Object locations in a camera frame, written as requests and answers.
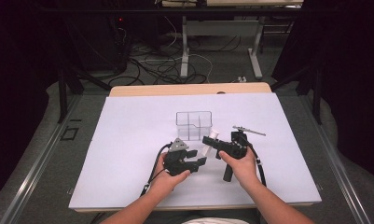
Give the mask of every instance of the white table surface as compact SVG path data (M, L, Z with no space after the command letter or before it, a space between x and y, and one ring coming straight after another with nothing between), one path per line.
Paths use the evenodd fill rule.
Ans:
M218 139L230 140L233 125L248 133L263 162L268 188L290 204L321 202L275 93L108 97L69 207L109 211L140 196L159 149L177 137L175 114L211 111ZM203 143L186 141L201 152ZM222 180L226 164L212 149L205 165L162 201L157 210L251 207L237 179ZM196 160L202 157L199 153Z

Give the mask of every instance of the wire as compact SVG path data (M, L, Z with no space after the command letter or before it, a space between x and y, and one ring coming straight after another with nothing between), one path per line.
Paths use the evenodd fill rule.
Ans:
M148 45L141 44L140 46L137 46L133 48L131 51L138 51L142 52L141 54L133 54L132 52L129 54L131 57L139 57L144 55L149 55L154 52L152 48L150 48Z
M105 213L98 213L96 214L96 216L94 216L94 218L90 221L90 224L94 224L96 223L98 220L100 220L100 218L102 218L102 216L104 215Z
M199 45L196 47L196 48L192 48L190 45L188 45L189 46L189 48L190 49L193 49L193 51L197 51L197 52L220 52L220 51L233 51L233 50L235 50L236 48L238 48L239 46L240 46L240 44L242 43L242 37L241 36L239 36L239 41L238 41L238 43L236 44L236 46L235 47L233 47L233 49L225 49L227 46L229 46L230 45L230 43L232 43L233 42L233 40L235 40L236 39L236 35L232 38L232 39L230 39L230 41L224 46L224 47L222 47L222 48L220 48L220 49L197 49L200 45L201 45L201 43L198 41L198 40L195 40L195 41L197 41L198 43L199 43Z
M173 40L173 42L170 44L170 45L168 45L165 49L167 49L167 48L169 48L169 47L171 47L174 43L175 43L175 41L177 40L177 30L175 29L175 26L172 24L172 22L167 18L167 17L164 17L168 22L169 22L169 24L173 27L173 29L174 29L174 40Z
M254 147L253 147L253 144L251 144L247 139L245 139L243 136L240 136L242 138L242 140L244 140L247 145L251 148L251 150L253 151L254 153L254 156L256 157L256 165L258 167L258 171L259 171L259 175L261 177L261 183L263 184L263 186L266 187L266 179L265 179L265 173L263 172L263 167L262 167L262 163L261 163L261 160L260 158L258 157L258 154L256 153L256 151L254 150Z
M198 57L202 57L203 59L207 60L211 65L210 72L209 72L209 75L210 75L213 69L213 64L210 62L210 60L198 54L191 54L189 56L198 56ZM155 60L148 60L145 57L145 60L142 60L142 61L137 61L136 59L131 58L131 62L139 66L144 71L146 71L150 76L154 77L155 78L155 81L153 83L154 85L159 84L159 81L163 81L165 83L171 83L171 84L185 84L190 81L194 81L199 77L201 78L201 81L199 83L204 83L207 80L207 77L205 75L197 73L195 67L191 63L189 63L188 66L190 66L193 69L193 73L191 73L186 78L181 78L180 71L177 69L176 66L178 64L181 64L177 62L177 60L182 59L182 57L178 57L178 58L173 58L172 56L167 56L167 57L168 57L167 59L155 59ZM157 66L156 68L157 70L154 70L153 68L148 68L142 65L142 63L147 63L148 65L151 65L151 66Z
M201 57L201 58L203 58L204 60L206 60L207 62L210 63L210 71L209 71L209 73L208 73L207 76L206 76L206 77L207 77L207 83L210 83L209 76L210 76L210 74L211 74L211 72L212 72L212 70L213 70L213 64L212 64L212 62L211 62L210 60L208 60L207 58L205 58L205 57L199 55L199 54L189 54L188 56L198 56L198 57Z
M145 83L140 79L140 75L141 75L141 71L140 71L140 67L137 66L137 69L138 69L138 74L137 74L137 77L129 77L129 76L119 76L119 77L114 77L112 78L111 80L108 81L108 85L111 86L111 83L117 79L122 79L122 78L129 78L129 79L134 79L132 82L128 83L128 84L125 84L125 86L130 86L131 84L135 83L135 82L140 82L140 84L142 85L145 85Z
M151 184L152 180L157 177L157 175L153 176L154 173L155 173L155 170L157 168L157 164L158 164L158 160L159 160L159 157L160 157L160 154L161 152L165 149L165 148L170 148L172 146L172 143L173 142L170 142L170 144L166 144L164 145L158 152L158 155L157 155L157 158L155 159L155 163L154 163L154 167L152 167L152 171L151 171L151 175L149 176L148 178L148 181L146 182L146 184L144 185L144 188L143 188L143 191L141 192L140 194L140 197L145 195L146 194L146 191L148 190L149 188L149 185Z

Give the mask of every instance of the table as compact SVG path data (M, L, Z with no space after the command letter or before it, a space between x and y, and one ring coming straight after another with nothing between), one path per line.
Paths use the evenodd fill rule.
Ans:
M274 7L301 5L303 0L207 0L207 7ZM181 1L162 1L164 7L194 7L195 3L183 3ZM187 77L189 48L187 46L188 35L240 35L253 36L253 47L248 49L254 75L262 78L259 62L256 57L265 17L259 17L257 21L188 21L183 16L183 59L180 77Z
M211 110L218 139L224 141L230 140L234 124L266 133L247 135L263 161L268 188L290 204L321 202L277 96L265 83L231 83L111 90L69 207L78 212L112 211L135 200L159 149L177 137L175 112L185 110ZM199 141L186 143L190 149L202 148ZM206 164L155 210L254 207L236 178L222 180L225 166L213 149ZM218 197L226 192L233 193Z

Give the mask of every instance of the cable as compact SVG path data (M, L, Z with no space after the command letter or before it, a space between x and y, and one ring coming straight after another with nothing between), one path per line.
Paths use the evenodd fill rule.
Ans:
M110 86L111 85L111 82L117 80L117 79L121 79L121 78L131 78L131 79L134 79L134 81L126 84L125 86L130 86L131 84L135 83L136 81L140 82L140 84L142 85L145 85L145 83L143 82L143 80L140 79L140 75L141 75L141 71L140 71L140 67L137 66L137 69L138 69L138 74L137 74L137 77L129 77L129 76L124 76L124 77L114 77L112 78L111 80L108 81L108 85Z
M105 213L98 213L96 214L96 216L94 216L94 218L90 221L90 224L94 224L96 223L98 220L100 220L100 218L102 218L102 216L104 215Z
M143 53L141 53L141 54L130 53L131 57L139 57L139 56L149 55L149 54L151 54L151 53L154 52L154 50L152 48L150 48L147 45L143 45L143 44L141 44L141 46L137 46L137 47L133 48L132 51L138 51L138 52L143 52Z
M132 63L140 66L144 71L146 71L150 76L154 77L156 80L154 81L154 85L155 84L158 84L158 81L159 80L162 80L164 82L167 82L167 83L172 83L172 84L179 84L179 83L182 83L182 80L179 76L175 76L175 75L165 75L161 72L158 72L158 71L155 71L151 68L147 68L145 66L143 66L141 63L139 63L137 60L135 59L131 59Z
M144 188L143 188L143 191L141 192L140 194L140 197L145 195L146 194L146 191L148 190L149 188L149 185L151 184L152 180L157 177L157 175L153 176L154 173L155 173L155 170L157 168L157 164L158 164L158 160L159 160L159 157L160 157L160 154L161 152L164 150L164 148L170 148L172 146L172 143L173 142L170 142L170 144L166 144L164 145L158 152L158 155L157 155L157 158L155 159L155 163L154 163L154 167L152 167L152 171L151 171L151 175L149 176L148 178L148 181L146 182L146 184L144 185Z
M175 41L177 40L177 30L175 29L175 26L172 24L172 22L167 18L167 17L164 17L168 22L169 22L169 24L173 27L173 29L174 29L174 40L173 40L173 42L170 44L170 45L168 45L165 49L167 49L167 48L169 48L169 47L171 47L172 46L172 44L174 44L175 43Z
M212 64L212 62L210 61L210 60L208 60L207 58L205 58L205 57L203 57L203 56L201 56L201 55L199 55L199 54L189 54L188 56L198 56L198 57L201 57L201 58L203 58L203 59L205 59L207 62L209 62L210 63L210 71L209 71L209 73L207 74L207 83L210 83L210 79L209 79L209 76L210 76L210 74L211 74L211 72L212 72L212 70L213 70L213 64Z
M236 48L238 48L238 47L240 46L240 44L242 43L242 37L241 37L241 36L239 36L239 41L238 41L238 43L236 44L236 46L233 47L233 49L224 49L224 48L226 48L227 46L229 46L230 43L232 43L233 40L236 39L236 37L237 37L237 36L235 35L232 39L230 39L230 41L229 41L229 42L228 42L224 47L222 47L222 48L220 48L220 49L197 49L197 48L201 45L201 43L200 43L198 40L196 40L196 41L199 43L199 45L198 45L196 48L192 48L190 45L188 45L188 46L189 46L190 49L193 49L193 51L197 51L197 52L233 51L233 50L235 50Z
M167 56L168 59L149 59L148 60L147 59L148 56L146 56L143 61L139 61L139 63L146 63L148 65L155 66L155 65L163 65L163 64L166 64L167 62L175 62L176 60L182 59L182 57L173 58L172 56ZM148 62L163 62L163 63L153 64L153 63L148 63Z
M244 140L247 143L247 145L253 151L254 156L256 157L256 165L258 167L259 175L261 177L261 182L266 187L266 179L265 179L265 174L263 172L262 162L261 162L260 158L258 157L258 154L256 153L256 151L254 150L253 144L251 144L249 141L247 141L247 139L245 139L243 136L240 136L240 137L242 138L242 140Z

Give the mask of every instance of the transparent container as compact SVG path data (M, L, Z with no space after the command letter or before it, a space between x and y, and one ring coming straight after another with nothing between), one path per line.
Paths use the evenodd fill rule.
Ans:
M211 111L177 112L178 137L184 141L199 141L210 134L213 126Z

